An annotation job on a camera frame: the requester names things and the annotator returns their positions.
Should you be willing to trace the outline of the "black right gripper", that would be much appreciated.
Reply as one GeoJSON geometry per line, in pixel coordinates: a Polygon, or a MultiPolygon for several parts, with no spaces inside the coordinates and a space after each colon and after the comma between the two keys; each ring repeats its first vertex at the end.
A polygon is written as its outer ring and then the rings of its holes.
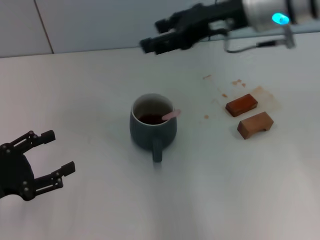
{"type": "Polygon", "coordinates": [[[154,25],[158,33],[167,33],[170,30],[175,32],[141,40],[139,45],[145,54],[160,55],[179,49],[187,50],[204,38],[246,28],[248,20],[242,1],[228,0],[211,5],[196,4],[156,21],[154,25]],[[232,23],[228,27],[212,30],[210,24],[218,21],[232,23]]]}

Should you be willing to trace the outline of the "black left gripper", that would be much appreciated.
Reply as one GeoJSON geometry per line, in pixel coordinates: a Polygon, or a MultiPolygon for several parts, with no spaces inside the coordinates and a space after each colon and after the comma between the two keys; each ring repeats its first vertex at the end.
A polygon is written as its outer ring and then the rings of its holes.
{"type": "Polygon", "coordinates": [[[73,174],[73,161],[63,165],[58,170],[38,178],[34,174],[24,153],[32,148],[45,145],[56,140],[53,130],[41,135],[32,130],[10,143],[0,146],[0,197],[17,195],[24,201],[30,201],[36,196],[60,189],[64,186],[63,177],[73,174]]]}

